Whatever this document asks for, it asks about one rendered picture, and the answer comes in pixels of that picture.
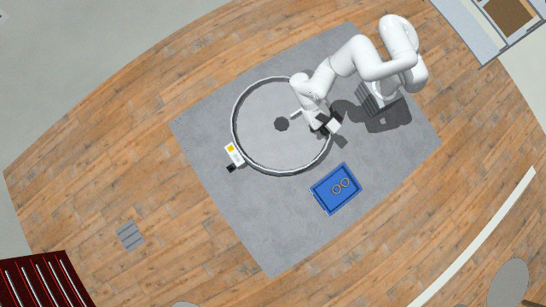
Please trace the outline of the blue crate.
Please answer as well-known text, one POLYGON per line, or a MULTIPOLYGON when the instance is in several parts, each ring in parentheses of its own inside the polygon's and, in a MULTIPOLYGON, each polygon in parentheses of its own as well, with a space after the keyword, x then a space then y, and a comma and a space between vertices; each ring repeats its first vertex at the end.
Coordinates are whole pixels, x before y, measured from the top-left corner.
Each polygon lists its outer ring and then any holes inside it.
POLYGON ((343 164, 339 165, 336 169, 334 169, 308 190, 316 198, 321 207, 323 207, 323 210, 327 216, 331 216, 347 201, 361 191, 360 185, 356 178, 352 175, 347 166, 343 164), (341 188, 338 194, 332 194, 331 188, 334 185, 339 184, 340 180, 343 178, 347 178, 349 180, 349 185, 345 188, 341 188))

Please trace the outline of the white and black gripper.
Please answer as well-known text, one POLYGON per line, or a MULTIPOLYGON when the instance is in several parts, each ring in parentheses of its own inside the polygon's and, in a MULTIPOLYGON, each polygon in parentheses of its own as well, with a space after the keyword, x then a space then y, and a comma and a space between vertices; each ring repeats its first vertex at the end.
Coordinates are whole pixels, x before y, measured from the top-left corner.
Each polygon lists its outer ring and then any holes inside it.
POLYGON ((318 107, 316 107, 315 109, 312 109, 312 110, 304 110, 303 108, 301 108, 301 112, 302 112, 302 115, 303 115, 303 118, 305 120, 305 123, 308 127, 310 127, 310 131, 312 133, 316 132, 317 130, 320 130, 321 134, 322 135, 325 135, 325 136, 328 136, 327 133, 330 134, 330 132, 326 129, 326 127, 324 126, 324 123, 315 119, 315 117, 319 114, 319 113, 323 113, 327 116, 331 116, 331 112, 329 111, 328 109, 328 106, 326 105, 326 103, 322 100, 319 104, 318 107), (314 122, 311 122, 311 121, 314 121, 314 122), (310 126, 309 126, 310 125, 310 126), (321 126, 321 127, 320 127, 321 126), (320 127, 320 128, 319 128, 320 127), (319 128, 319 129, 318 129, 319 128))

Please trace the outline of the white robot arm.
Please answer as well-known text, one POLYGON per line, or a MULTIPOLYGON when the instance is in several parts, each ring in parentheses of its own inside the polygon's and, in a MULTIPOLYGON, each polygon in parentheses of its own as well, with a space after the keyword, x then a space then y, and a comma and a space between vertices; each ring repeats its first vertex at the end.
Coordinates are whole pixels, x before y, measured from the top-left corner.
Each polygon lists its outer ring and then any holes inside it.
POLYGON ((404 17, 388 14, 379 20, 378 31, 391 61, 382 62, 371 40, 358 34, 329 56, 331 58, 327 57, 311 78, 304 72, 298 72, 289 79, 304 110, 319 106, 319 100, 327 97, 338 75, 348 78, 356 71, 364 82, 372 82, 372 90, 383 101, 393 99, 402 84, 412 94, 424 88, 429 75, 419 53, 415 28, 404 17))

